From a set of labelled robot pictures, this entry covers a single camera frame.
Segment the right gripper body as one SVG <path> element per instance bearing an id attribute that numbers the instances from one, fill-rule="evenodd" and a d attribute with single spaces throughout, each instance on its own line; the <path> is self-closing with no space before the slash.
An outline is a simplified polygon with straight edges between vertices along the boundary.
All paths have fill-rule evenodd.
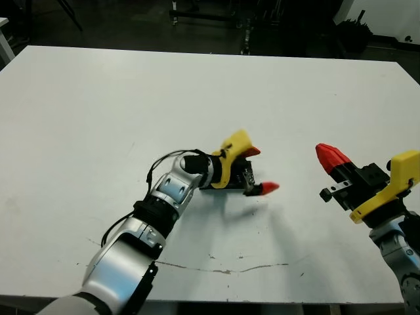
<path id="1" fill-rule="evenodd" d="M 324 188 L 320 197 L 334 199 L 355 223 L 381 223 L 402 212 L 398 202 L 419 183 L 419 151 L 398 154 L 387 163 L 387 172 L 377 164 L 357 167 L 351 177 L 341 177 Z"/>

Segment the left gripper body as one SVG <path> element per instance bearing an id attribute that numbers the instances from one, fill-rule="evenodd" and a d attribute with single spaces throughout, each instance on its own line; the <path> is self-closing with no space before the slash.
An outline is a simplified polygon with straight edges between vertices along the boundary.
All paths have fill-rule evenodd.
<path id="1" fill-rule="evenodd" d="M 214 170 L 210 183 L 212 189 L 245 191 L 255 184 L 252 164 L 244 156 L 244 152 L 252 146 L 248 133 L 243 129 L 222 142 L 220 148 L 211 154 Z"/>

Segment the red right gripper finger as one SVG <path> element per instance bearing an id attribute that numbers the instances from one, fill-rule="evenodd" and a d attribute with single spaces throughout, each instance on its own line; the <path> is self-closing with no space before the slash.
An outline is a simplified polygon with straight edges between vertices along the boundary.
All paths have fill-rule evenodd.
<path id="1" fill-rule="evenodd" d="M 334 180 L 341 180 L 337 167 L 341 165 L 341 152 L 328 144 L 317 144 L 316 155 L 324 171 Z"/>
<path id="2" fill-rule="evenodd" d="M 351 177 L 356 166 L 338 148 L 320 143 L 320 164 L 330 177 Z"/>

